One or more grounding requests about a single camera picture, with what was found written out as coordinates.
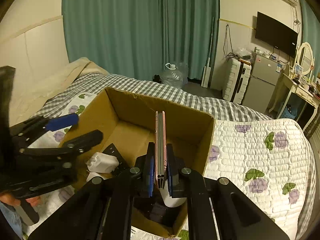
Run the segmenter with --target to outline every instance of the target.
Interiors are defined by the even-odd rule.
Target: wall-mounted tv
[[[264,41],[288,54],[295,57],[298,34],[288,26],[258,12],[256,39]]]

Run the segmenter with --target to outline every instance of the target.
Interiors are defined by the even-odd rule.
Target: checkered bedsheet
[[[152,81],[141,81],[116,74],[104,76],[101,73],[89,73],[75,80],[63,93],[48,100],[42,109],[37,112],[37,115],[57,117],[77,94],[81,92],[97,94],[105,87],[113,87],[118,90],[126,90],[133,93],[167,99],[181,105],[208,112],[218,120],[234,122],[271,120],[270,117],[248,107],[230,103],[222,99],[202,98],[186,93],[183,90]],[[309,156],[309,158],[311,165],[308,176],[308,187],[306,200],[299,217],[297,239],[302,236],[308,227],[315,198],[315,160],[313,156]]]

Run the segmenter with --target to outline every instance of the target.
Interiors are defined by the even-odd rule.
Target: teal curtain
[[[201,79],[212,24],[214,62],[219,0],[62,0],[62,14],[70,62],[87,57],[140,80],[182,63]]]
[[[314,79],[320,70],[320,23],[312,11],[310,5],[306,0],[300,0],[302,18],[303,18],[303,42],[308,42],[312,48],[313,57],[315,58],[315,69],[313,71]]]

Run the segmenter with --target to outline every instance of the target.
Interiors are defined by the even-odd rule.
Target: refrigerator door
[[[276,71],[278,63],[266,57],[256,55],[251,75],[276,85],[280,73]]]
[[[274,85],[251,76],[242,105],[264,114],[274,89]]]

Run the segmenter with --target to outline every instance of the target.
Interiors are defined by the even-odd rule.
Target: white suitcase
[[[223,99],[241,104],[247,89],[251,66],[232,58],[228,62],[227,77],[223,88]]]

